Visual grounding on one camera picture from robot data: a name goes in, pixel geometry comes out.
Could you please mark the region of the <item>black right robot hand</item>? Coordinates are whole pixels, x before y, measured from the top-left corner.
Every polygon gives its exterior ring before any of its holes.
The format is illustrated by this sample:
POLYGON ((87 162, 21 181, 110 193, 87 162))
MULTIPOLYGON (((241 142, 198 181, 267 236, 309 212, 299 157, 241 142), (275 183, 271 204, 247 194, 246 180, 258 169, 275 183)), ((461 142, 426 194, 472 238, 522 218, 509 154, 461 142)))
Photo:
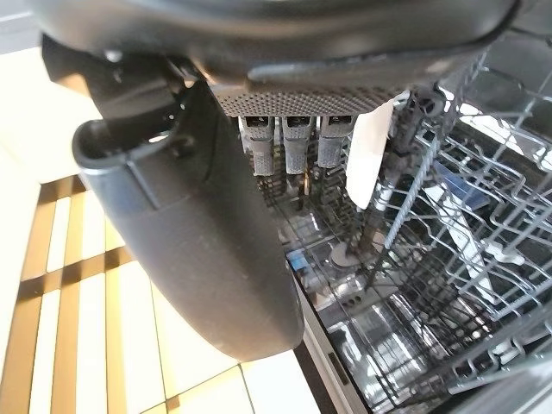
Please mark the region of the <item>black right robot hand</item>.
POLYGON ((72 139, 82 180, 176 311, 239 361, 304 332, 240 127, 270 143, 357 116, 495 41, 519 1, 33 1, 47 73, 100 118, 72 139))

